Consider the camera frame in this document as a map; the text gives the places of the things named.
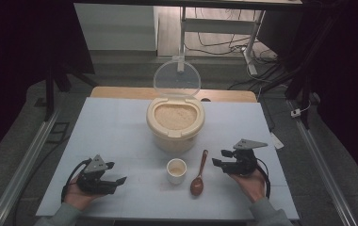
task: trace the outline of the transparent lid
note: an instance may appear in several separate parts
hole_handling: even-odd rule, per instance
[[[174,59],[158,68],[154,87],[161,95],[194,96],[201,88],[200,75],[191,64]]]

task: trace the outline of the white cup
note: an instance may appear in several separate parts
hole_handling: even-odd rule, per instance
[[[180,158],[173,158],[167,164],[168,181],[174,185],[179,185],[185,180],[187,166],[185,161]]]

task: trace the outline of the table surface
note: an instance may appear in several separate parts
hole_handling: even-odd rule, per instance
[[[202,97],[203,93],[209,94],[205,97],[213,101],[203,102],[205,124],[195,146],[179,156],[187,163],[186,179],[181,185],[173,186],[166,178],[166,164],[177,156],[156,148],[145,120],[145,112],[151,102],[145,99],[153,99],[153,91],[145,88],[93,90],[43,197],[38,216],[51,216],[56,212],[60,205],[60,190],[73,168],[80,161],[99,153],[106,162],[115,162],[114,168],[106,172],[103,180],[115,181],[123,176],[127,176],[127,180],[115,194],[93,202],[84,216],[165,220],[252,219],[248,210],[249,200],[230,177],[213,166],[211,160],[214,157],[230,161],[223,159],[220,150],[232,150],[241,138],[246,138],[268,144],[268,147],[254,151],[268,165],[273,206],[284,209],[291,219],[299,218],[264,114],[252,92],[200,91]],[[113,93],[118,98],[111,98]],[[235,101],[229,103],[231,94]],[[134,96],[143,100],[130,99]],[[198,173],[204,149],[209,151],[203,172],[204,191],[195,198],[191,196],[189,186]]]

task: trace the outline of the black curtain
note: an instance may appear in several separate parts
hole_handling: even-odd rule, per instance
[[[319,115],[358,164],[358,0],[351,0],[317,54]]]
[[[61,64],[94,73],[73,2],[0,0],[0,141],[27,89]]]

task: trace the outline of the floor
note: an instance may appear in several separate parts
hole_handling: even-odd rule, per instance
[[[198,37],[190,40],[190,43],[197,43],[197,41]],[[148,54],[143,56],[91,52],[91,56],[96,74],[89,77],[103,86],[152,87],[156,69],[169,60],[168,56],[149,56]],[[277,153],[301,218],[294,224],[303,226],[345,225],[338,215],[332,197],[322,182],[315,162],[311,158],[311,153],[301,135],[297,120],[290,117],[291,107],[289,105],[297,106],[298,103],[296,101],[289,102],[285,99],[286,84],[272,89],[264,95],[259,95],[259,87],[264,82],[256,84],[258,81],[246,74],[244,59],[240,57],[208,57],[205,55],[189,57],[187,61],[199,71],[202,77],[202,89],[228,89],[233,84],[243,82],[233,89],[251,89],[258,96],[269,129],[285,145]],[[259,73],[265,72],[270,66],[271,64],[256,64]],[[47,137],[47,141],[34,165],[33,177],[25,184],[25,190],[19,202],[9,211],[4,225],[14,225],[14,222],[16,222],[16,225],[33,225],[38,219],[36,211],[67,143],[64,138],[67,138],[72,132],[81,107],[91,93],[89,85],[74,76],[69,76],[69,78],[73,87],[69,93],[63,94],[65,95],[65,102],[57,118],[56,127]],[[27,100],[22,112],[0,143],[0,197],[43,122],[45,110],[41,103],[42,100],[44,101],[44,97],[44,82],[35,84],[28,90]],[[330,170],[358,222],[358,166],[335,135],[320,120],[316,112],[317,105],[318,103],[314,102],[308,109],[310,131],[314,135],[322,155],[330,166]],[[65,134],[58,133],[61,128],[65,129]],[[244,225],[244,222],[172,223],[88,218],[81,218],[77,222],[77,225],[139,224]]]
[[[157,7],[159,15],[158,55],[160,57],[177,56],[180,44],[180,18],[182,10],[175,7]],[[186,18],[254,21],[258,11],[219,8],[187,8]],[[249,35],[211,34],[187,32],[185,34],[186,57],[234,57],[242,58],[239,46],[248,44]],[[263,57],[272,57],[261,42],[254,44],[255,52],[263,53]]]

